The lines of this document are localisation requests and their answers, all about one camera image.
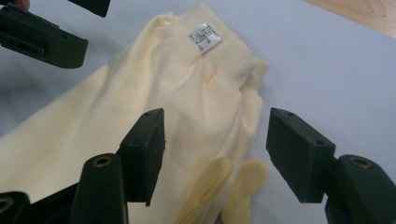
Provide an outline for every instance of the light blue surface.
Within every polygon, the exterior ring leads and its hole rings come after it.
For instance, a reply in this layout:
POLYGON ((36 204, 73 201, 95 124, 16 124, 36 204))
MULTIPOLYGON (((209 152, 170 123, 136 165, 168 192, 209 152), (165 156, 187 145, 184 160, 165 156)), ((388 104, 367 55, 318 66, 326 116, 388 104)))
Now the light blue surface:
MULTIPOLYGON (((272 106, 299 115, 337 145, 396 180, 396 40, 304 1, 206 1, 270 63, 257 139, 249 153, 270 169, 252 202, 252 223, 327 223, 323 204, 299 204, 265 151, 272 106)), ((31 11, 90 41, 85 63, 64 70, 0 48, 0 136, 72 88, 133 41, 155 15, 195 1, 113 0, 100 18, 65 0, 31 0, 31 11)))

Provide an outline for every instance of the white label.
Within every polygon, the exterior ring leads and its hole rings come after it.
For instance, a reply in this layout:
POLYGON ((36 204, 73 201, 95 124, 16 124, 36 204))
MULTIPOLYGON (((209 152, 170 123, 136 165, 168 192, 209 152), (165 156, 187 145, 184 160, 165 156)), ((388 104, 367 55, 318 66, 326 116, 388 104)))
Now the white label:
POLYGON ((190 35, 190 39, 202 54, 215 47, 221 40, 207 23, 202 24, 198 29, 194 30, 190 35))

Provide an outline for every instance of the ribbed cuff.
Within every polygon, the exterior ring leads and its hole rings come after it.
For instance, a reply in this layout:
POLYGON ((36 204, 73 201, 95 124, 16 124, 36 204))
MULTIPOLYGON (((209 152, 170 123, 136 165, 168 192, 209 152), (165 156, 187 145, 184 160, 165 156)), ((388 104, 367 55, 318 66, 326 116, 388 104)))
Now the ribbed cuff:
POLYGON ((255 67, 252 52, 206 4, 199 2, 179 16, 177 23, 188 35, 201 24, 208 23, 221 42, 206 52, 203 58, 213 63, 232 86, 240 89, 245 84, 255 67))

